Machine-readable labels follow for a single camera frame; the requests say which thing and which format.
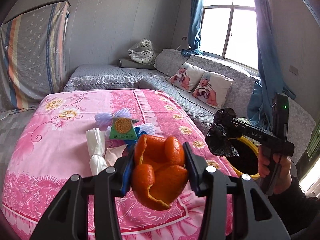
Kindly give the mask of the black plastic trash bag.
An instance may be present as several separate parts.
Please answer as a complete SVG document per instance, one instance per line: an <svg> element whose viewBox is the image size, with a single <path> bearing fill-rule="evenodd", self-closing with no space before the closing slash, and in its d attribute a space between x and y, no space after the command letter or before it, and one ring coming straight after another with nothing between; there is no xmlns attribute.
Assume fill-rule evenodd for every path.
<svg viewBox="0 0 320 240"><path fill-rule="evenodd" d="M231 120L235 118L236 113L231 108L220 109L215 113L214 122L205 138L211 154L225 157L239 156L238 151L231 144L231 139L242 136L240 129L231 123Z"/></svg>

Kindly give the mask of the orange peel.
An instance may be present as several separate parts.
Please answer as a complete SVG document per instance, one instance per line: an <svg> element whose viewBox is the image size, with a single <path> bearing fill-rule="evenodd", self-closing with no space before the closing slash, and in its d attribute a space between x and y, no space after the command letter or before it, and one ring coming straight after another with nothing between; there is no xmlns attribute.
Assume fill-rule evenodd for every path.
<svg viewBox="0 0 320 240"><path fill-rule="evenodd" d="M163 211L182 193L188 181L182 144L173 136L141 135L134 150L131 188L143 206Z"/></svg>

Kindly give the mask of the white tissue on table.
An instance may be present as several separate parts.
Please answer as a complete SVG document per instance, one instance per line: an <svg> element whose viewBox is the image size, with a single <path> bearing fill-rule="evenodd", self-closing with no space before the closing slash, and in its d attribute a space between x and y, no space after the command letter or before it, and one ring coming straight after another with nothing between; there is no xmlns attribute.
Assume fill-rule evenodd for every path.
<svg viewBox="0 0 320 240"><path fill-rule="evenodd" d="M114 148L108 148L105 153L105 161L107 167L114 166L118 158L122 157L123 152L127 148L127 144L114 147Z"/></svg>

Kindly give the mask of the right blue curtain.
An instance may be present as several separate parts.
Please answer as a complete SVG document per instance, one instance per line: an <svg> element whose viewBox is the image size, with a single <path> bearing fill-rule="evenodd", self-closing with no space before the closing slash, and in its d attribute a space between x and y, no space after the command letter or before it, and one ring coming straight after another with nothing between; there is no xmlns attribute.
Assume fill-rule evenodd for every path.
<svg viewBox="0 0 320 240"><path fill-rule="evenodd" d="M247 105L247 117L253 126L271 131L273 126L272 99L285 94L295 99L295 93L286 85L281 72L273 35L272 15L268 0L254 0L257 22L259 81L253 87Z"/></svg>

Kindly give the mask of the blue curtain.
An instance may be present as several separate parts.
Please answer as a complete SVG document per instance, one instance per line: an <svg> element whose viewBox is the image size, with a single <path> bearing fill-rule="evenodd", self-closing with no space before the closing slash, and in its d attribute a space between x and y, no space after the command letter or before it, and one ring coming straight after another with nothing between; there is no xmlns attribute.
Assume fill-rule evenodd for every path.
<svg viewBox="0 0 320 240"><path fill-rule="evenodd" d="M202 55L201 48L201 22L203 15L203 0L191 0L190 24L188 31L188 49L182 49L183 57Z"/></svg>
<svg viewBox="0 0 320 240"><path fill-rule="evenodd" d="M259 81L253 87L247 105L247 117L253 126L271 131L273 126L272 99L285 94L295 99L295 93L286 85L281 72L273 35L272 15L268 0L254 0L257 22Z"/></svg>

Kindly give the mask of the green snack wrapper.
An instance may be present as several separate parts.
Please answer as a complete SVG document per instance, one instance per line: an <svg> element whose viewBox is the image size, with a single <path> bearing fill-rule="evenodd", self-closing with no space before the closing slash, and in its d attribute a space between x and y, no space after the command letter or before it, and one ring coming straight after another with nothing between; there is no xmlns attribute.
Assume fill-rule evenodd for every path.
<svg viewBox="0 0 320 240"><path fill-rule="evenodd" d="M114 140L137 140L138 136L133 127L133 120L130 118L113 118L110 139Z"/></svg>

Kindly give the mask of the pink floral tablecloth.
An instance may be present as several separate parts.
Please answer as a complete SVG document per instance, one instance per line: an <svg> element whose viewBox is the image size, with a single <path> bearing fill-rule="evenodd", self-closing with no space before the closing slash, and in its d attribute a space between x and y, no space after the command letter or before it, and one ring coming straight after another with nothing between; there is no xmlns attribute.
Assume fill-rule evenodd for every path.
<svg viewBox="0 0 320 240"><path fill-rule="evenodd" d="M97 113L128 108L139 124L152 124L159 137L188 142L209 165L234 176L223 157L210 153L204 135L167 94L149 89L88 90L46 96L23 131L5 174L2 210L21 239L29 239L37 222L65 184L77 173L89 177L86 132ZM123 239L197 239L204 198L186 186L166 211L153 211L132 192L116 199Z"/></svg>

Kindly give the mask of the right baby print pillow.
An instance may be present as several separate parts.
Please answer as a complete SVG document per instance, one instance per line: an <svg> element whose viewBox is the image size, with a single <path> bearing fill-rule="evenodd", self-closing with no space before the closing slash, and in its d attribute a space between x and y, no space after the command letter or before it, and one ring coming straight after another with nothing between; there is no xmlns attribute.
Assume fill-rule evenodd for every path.
<svg viewBox="0 0 320 240"><path fill-rule="evenodd" d="M220 108L226 100L233 79L214 72L204 72L199 84L193 92L193 97L207 105Z"/></svg>

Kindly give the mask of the baby print pillow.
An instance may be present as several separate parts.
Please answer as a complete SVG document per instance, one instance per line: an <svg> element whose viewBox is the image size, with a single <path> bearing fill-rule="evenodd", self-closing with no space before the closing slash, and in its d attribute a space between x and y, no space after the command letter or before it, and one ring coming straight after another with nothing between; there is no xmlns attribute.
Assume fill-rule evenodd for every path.
<svg viewBox="0 0 320 240"><path fill-rule="evenodd" d="M169 82L187 92L192 91L201 80L205 70L185 62L169 79Z"/></svg>
<svg viewBox="0 0 320 240"><path fill-rule="evenodd" d="M220 108L226 100L233 79L214 72L204 72L199 84L193 92L193 97L207 105Z"/></svg>

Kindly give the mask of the left baby print pillow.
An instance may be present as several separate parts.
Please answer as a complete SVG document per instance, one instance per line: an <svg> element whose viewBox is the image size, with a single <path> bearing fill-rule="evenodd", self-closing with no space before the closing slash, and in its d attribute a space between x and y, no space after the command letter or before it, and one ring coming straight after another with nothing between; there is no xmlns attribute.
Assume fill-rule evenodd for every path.
<svg viewBox="0 0 320 240"><path fill-rule="evenodd" d="M185 62L169 79L169 82L187 92L192 91L201 80L205 70Z"/></svg>

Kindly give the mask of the grey quilted sofa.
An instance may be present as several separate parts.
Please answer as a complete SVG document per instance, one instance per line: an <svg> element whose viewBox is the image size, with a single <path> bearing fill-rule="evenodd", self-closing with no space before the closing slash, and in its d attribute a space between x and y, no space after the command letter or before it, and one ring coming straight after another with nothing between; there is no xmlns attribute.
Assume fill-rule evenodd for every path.
<svg viewBox="0 0 320 240"><path fill-rule="evenodd" d="M143 65L126 58L119 59L117 65L82 64L73 72L63 90L159 90L172 97L197 128L206 134L218 108L209 105L200 96L193 97L202 81L201 77L192 73L195 68L199 68L200 75L215 73L231 79L222 106L232 108L239 118L247 116L247 105L257 77L238 67L226 66L203 56L183 57L180 51L174 49L163 49L154 64Z"/></svg>

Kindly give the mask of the left blue curtain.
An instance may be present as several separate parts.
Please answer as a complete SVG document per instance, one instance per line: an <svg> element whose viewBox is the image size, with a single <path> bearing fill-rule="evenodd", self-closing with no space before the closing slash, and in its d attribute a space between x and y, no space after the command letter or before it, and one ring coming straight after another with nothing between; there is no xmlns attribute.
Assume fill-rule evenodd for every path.
<svg viewBox="0 0 320 240"><path fill-rule="evenodd" d="M190 24L188 31L188 49L182 49L183 57L202 55L201 48L201 22L203 15L203 0L191 0Z"/></svg>

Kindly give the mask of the white tiger plush toy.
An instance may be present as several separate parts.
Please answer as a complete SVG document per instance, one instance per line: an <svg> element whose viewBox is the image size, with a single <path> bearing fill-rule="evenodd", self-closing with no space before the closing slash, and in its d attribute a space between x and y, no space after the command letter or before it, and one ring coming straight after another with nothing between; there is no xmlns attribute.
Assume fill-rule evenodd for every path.
<svg viewBox="0 0 320 240"><path fill-rule="evenodd" d="M154 64L157 57L157 53L153 49L151 40L147 38L137 42L127 52L132 61L144 65Z"/></svg>

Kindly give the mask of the window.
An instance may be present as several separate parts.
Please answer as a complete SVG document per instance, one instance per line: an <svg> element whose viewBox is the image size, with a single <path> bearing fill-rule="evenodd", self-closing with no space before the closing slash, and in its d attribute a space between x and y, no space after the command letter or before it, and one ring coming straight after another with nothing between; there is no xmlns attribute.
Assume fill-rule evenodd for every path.
<svg viewBox="0 0 320 240"><path fill-rule="evenodd" d="M204 0L201 25L204 54L257 70L254 0Z"/></svg>

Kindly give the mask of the wall switch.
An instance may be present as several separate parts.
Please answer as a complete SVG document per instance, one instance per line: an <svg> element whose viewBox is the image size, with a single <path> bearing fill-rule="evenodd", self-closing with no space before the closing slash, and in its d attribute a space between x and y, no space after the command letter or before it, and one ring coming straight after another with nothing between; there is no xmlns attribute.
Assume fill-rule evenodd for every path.
<svg viewBox="0 0 320 240"><path fill-rule="evenodd" d="M292 65L289 67L289 71L296 76L299 74L299 70Z"/></svg>

